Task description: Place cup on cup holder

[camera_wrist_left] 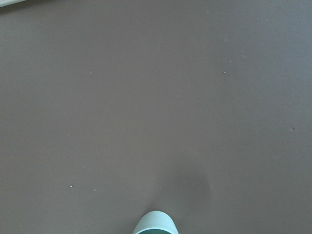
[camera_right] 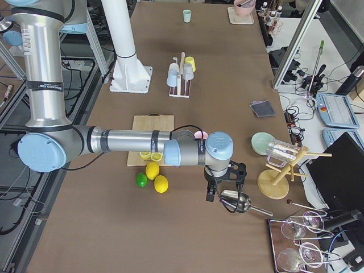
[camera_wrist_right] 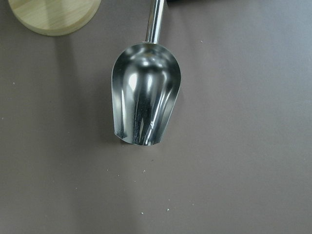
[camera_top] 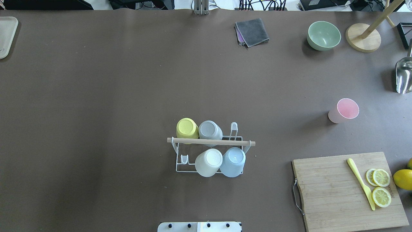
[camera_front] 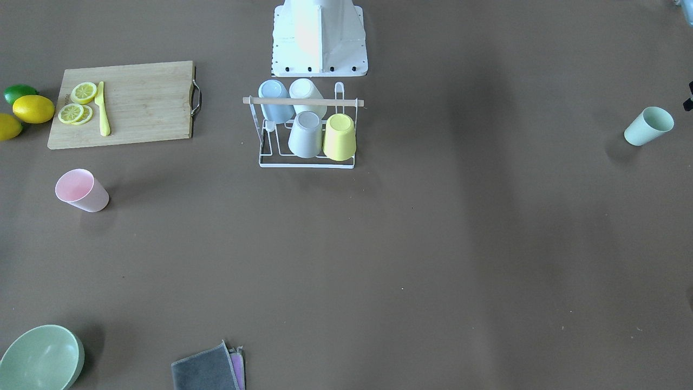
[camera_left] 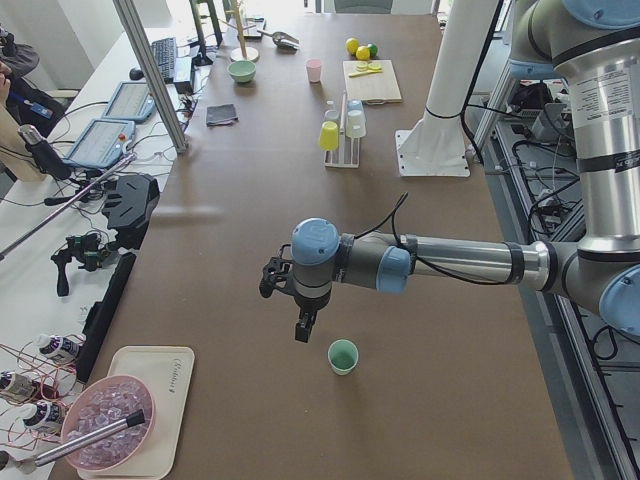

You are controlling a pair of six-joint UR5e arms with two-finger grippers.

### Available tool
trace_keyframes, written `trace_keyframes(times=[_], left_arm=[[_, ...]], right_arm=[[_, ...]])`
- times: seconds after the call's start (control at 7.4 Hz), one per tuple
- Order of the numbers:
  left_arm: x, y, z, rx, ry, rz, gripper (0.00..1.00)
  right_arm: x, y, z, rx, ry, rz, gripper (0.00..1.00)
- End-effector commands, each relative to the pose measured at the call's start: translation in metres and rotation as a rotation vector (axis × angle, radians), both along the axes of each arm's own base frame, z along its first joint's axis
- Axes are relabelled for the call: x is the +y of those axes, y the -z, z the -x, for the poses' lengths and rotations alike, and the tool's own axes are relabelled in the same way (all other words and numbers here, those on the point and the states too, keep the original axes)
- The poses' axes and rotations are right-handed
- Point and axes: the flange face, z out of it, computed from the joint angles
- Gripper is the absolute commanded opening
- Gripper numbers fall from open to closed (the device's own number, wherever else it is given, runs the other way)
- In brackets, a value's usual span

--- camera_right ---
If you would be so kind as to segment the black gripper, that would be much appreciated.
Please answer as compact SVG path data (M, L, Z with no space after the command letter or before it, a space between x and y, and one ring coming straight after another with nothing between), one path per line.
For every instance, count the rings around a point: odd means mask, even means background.
M235 183L238 190L243 188L246 177L246 165L231 160L227 167L222 171L215 171L209 166L205 166L204 177L208 182L206 201L213 202L217 185L223 181Z

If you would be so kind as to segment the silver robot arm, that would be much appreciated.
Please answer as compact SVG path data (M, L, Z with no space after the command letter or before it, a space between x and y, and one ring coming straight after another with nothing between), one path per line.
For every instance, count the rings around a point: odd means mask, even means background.
M232 161L233 140L223 132L198 139L187 127L173 131L105 130L74 125L66 116L61 71L61 32L85 33L85 1L11 1L21 29L31 118L18 143L22 162L37 172L51 172L77 157L111 151L161 152L169 166L203 166L206 199L219 196L218 185L233 182L241 190L246 167Z

